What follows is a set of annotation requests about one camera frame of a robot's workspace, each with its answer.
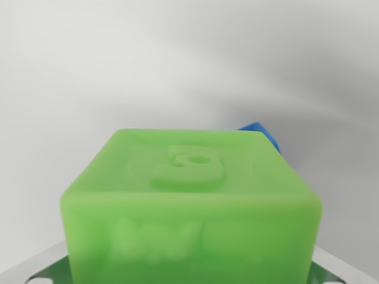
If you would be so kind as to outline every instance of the white wall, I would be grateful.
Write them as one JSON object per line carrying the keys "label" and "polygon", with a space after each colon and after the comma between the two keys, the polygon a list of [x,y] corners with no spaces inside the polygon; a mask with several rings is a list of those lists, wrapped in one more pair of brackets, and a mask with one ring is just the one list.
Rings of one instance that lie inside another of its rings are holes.
{"label": "white wall", "polygon": [[322,197],[319,246],[379,278],[379,4],[0,0],[0,271],[64,238],[118,128],[260,120]]}

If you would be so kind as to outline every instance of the blue block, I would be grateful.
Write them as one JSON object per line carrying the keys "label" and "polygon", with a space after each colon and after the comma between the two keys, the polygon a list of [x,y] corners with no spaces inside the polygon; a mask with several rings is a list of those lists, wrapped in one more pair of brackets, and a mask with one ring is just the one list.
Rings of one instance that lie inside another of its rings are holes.
{"label": "blue block", "polygon": [[273,136],[259,122],[255,122],[255,123],[249,124],[248,126],[245,126],[245,127],[241,128],[240,130],[244,130],[244,131],[259,131],[259,132],[265,134],[266,137],[268,138],[268,140],[271,141],[271,143],[275,146],[275,148],[280,153],[279,145],[278,145],[277,141],[275,140],[275,138],[273,138]]}

